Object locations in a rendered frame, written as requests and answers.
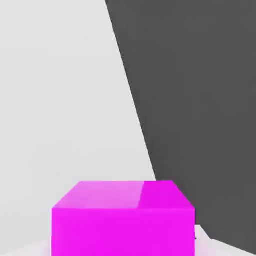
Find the small magenta cube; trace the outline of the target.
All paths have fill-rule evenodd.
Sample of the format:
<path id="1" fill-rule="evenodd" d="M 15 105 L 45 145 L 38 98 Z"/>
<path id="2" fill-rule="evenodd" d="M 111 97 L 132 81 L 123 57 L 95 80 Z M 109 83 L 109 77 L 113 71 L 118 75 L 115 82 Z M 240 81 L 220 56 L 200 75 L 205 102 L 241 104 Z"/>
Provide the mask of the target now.
<path id="1" fill-rule="evenodd" d="M 81 181 L 52 208 L 51 256 L 195 256 L 195 240 L 171 180 Z"/>

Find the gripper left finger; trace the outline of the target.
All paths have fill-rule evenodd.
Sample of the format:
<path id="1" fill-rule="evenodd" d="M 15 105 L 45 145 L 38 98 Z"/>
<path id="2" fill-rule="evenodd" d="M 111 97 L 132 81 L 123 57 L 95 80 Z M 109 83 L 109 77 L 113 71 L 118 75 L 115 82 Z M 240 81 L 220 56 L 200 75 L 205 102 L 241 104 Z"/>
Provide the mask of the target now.
<path id="1" fill-rule="evenodd" d="M 52 256 L 51 239 L 9 252 L 7 256 Z"/>

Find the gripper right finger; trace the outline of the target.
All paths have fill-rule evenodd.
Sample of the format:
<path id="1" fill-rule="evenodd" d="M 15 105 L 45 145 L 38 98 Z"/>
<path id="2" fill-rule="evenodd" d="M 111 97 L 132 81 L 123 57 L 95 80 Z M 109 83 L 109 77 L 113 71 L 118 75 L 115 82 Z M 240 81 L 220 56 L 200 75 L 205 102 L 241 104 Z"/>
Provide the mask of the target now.
<path id="1" fill-rule="evenodd" d="M 195 256 L 256 256 L 226 243 L 211 239 L 200 225 L 195 225 Z"/>

